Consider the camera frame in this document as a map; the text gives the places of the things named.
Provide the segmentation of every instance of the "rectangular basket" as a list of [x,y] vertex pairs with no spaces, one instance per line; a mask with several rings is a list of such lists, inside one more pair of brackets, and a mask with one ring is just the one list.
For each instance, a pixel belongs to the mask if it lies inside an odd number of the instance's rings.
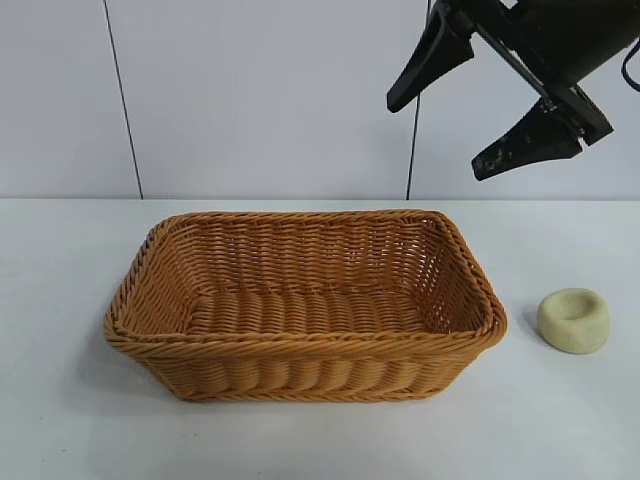
[[374,402],[440,392],[506,326],[453,223],[390,210],[169,218],[104,332],[181,399]]

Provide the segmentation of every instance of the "tabletop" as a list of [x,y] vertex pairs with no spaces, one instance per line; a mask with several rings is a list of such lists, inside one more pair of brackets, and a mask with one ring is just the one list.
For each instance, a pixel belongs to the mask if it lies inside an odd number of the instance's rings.
[[[377,404],[174,399],[102,317],[147,231],[191,211],[422,208],[460,228],[509,331],[443,393]],[[0,473],[15,479],[640,478],[640,202],[0,200]],[[547,345],[586,287],[612,331]]]

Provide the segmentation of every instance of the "cream-colored bowl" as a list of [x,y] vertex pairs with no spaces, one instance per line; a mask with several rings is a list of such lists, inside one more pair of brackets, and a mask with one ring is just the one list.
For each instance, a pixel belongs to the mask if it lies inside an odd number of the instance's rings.
[[598,350],[609,338],[609,323],[607,303],[585,288],[552,293],[538,308],[538,329],[544,339],[569,353]]

